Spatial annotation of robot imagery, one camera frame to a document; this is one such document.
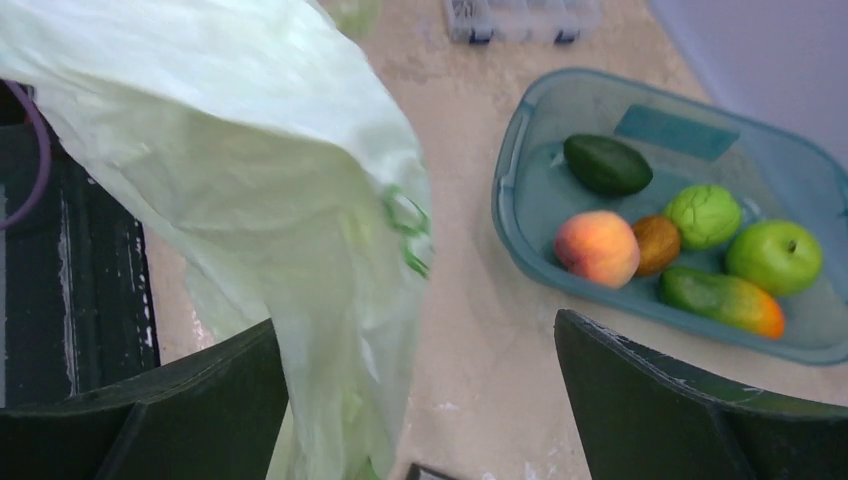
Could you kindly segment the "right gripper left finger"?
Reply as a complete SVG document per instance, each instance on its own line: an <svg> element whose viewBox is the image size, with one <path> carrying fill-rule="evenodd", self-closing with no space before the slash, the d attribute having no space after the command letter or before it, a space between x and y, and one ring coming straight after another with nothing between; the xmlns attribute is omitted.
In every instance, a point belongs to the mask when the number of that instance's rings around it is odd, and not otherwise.
<svg viewBox="0 0 848 480"><path fill-rule="evenodd" d="M4 479L263 479L288 394L270 321L52 405L1 412Z"/></svg>

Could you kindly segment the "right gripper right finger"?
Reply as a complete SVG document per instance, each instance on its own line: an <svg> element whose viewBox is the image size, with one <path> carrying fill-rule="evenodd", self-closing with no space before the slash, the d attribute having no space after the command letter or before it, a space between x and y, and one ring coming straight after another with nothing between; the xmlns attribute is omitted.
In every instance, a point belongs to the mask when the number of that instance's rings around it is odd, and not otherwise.
<svg viewBox="0 0 848 480"><path fill-rule="evenodd" d="M843 479L847 411L739 383L560 310L554 340L595 479Z"/></svg>

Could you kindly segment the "green orange fake mango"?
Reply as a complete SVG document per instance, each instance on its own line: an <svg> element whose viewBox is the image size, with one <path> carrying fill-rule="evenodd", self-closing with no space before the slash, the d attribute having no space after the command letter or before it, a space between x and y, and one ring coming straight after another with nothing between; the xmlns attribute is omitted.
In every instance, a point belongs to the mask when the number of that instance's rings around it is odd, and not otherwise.
<svg viewBox="0 0 848 480"><path fill-rule="evenodd" d="M670 307L772 340L784 334L786 319L777 300L735 276L673 266L660 274L658 297Z"/></svg>

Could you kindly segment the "orange fake peach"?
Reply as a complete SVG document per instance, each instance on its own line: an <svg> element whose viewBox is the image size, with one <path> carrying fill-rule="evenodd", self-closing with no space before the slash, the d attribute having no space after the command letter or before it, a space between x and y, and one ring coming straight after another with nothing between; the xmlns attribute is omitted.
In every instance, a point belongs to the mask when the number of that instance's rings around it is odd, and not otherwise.
<svg viewBox="0 0 848 480"><path fill-rule="evenodd" d="M613 289L633 278L640 261L630 225L608 210L569 218L554 237L554 253L571 274Z"/></svg>

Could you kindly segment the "brown fake kiwi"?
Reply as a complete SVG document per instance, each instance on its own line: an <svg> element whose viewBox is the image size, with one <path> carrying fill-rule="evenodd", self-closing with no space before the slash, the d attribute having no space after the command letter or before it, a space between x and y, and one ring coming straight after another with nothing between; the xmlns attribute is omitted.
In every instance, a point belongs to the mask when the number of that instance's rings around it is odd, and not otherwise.
<svg viewBox="0 0 848 480"><path fill-rule="evenodd" d="M636 221L633 234L640 250L635 275L648 277L666 269L681 252L681 235L675 224L663 215L649 215Z"/></svg>

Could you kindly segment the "green fake lime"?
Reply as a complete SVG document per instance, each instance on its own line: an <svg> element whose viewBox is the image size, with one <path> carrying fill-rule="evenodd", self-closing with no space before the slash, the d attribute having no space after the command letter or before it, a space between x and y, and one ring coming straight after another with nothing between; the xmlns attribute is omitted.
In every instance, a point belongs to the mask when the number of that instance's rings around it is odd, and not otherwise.
<svg viewBox="0 0 848 480"><path fill-rule="evenodd" d="M743 221L734 196L720 185L692 185L681 190L663 210L688 250L705 250L729 240Z"/></svg>

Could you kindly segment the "teal plastic bin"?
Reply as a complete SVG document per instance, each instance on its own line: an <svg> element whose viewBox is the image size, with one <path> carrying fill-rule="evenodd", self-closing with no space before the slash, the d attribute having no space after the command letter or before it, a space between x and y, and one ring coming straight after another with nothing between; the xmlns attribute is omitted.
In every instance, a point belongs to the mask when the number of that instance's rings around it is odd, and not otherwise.
<svg viewBox="0 0 848 480"><path fill-rule="evenodd" d="M590 190L567 165L564 144L575 134L632 147L651 181L624 197ZM733 207L746 227L768 220L804 227L824 254L815 283L780 299L786 327L775 340L663 304L656 277L610 289L570 274L554 253L557 230L575 215L609 210L635 222L665 213L693 241L677 263L719 273L727 244L706 246L702 236ZM542 285L802 364L847 359L847 173L796 134L619 76L557 70L527 88L511 117L492 215L513 262Z"/></svg>

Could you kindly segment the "green fake apple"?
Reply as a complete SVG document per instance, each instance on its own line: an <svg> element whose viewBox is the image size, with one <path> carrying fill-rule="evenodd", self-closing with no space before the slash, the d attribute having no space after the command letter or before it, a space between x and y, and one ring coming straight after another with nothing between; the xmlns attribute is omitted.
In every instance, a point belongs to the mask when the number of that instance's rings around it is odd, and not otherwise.
<svg viewBox="0 0 848 480"><path fill-rule="evenodd" d="M773 296L798 294L811 287L823 268L823 251L801 225L780 219L756 222L730 243L725 271Z"/></svg>

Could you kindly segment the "dark green fake avocado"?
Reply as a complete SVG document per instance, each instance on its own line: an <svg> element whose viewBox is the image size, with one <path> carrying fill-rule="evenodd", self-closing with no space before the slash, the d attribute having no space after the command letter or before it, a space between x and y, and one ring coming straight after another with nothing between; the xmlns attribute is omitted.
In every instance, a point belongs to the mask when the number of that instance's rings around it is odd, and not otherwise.
<svg viewBox="0 0 848 480"><path fill-rule="evenodd" d="M612 137L573 134L563 142L570 172L589 190L608 197L624 197L644 190L654 172L644 156Z"/></svg>

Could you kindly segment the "light green plastic bag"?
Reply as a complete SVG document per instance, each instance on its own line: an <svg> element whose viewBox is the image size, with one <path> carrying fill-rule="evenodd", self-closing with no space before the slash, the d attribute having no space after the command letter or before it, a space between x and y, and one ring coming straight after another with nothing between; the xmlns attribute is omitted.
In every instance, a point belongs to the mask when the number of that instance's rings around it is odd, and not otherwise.
<svg viewBox="0 0 848 480"><path fill-rule="evenodd" d="M186 260L210 331L271 320L277 479L385 479L433 257L420 143L356 37L377 1L5 1L1 75Z"/></svg>

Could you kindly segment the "clear plastic organizer box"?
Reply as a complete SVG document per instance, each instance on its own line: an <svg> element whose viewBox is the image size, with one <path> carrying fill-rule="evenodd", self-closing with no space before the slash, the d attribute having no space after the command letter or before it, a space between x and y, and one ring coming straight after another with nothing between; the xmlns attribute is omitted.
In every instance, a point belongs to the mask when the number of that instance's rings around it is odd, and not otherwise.
<svg viewBox="0 0 848 480"><path fill-rule="evenodd" d="M591 0L444 0L450 39L569 45L600 24L601 5Z"/></svg>

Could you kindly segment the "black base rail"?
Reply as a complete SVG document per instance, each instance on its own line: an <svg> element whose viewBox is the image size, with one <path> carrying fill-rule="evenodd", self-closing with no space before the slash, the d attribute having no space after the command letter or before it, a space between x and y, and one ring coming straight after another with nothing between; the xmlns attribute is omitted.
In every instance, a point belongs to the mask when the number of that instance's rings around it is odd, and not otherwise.
<svg viewBox="0 0 848 480"><path fill-rule="evenodd" d="M35 207L1 233L1 404L51 404L160 363L141 224L51 145Z"/></svg>

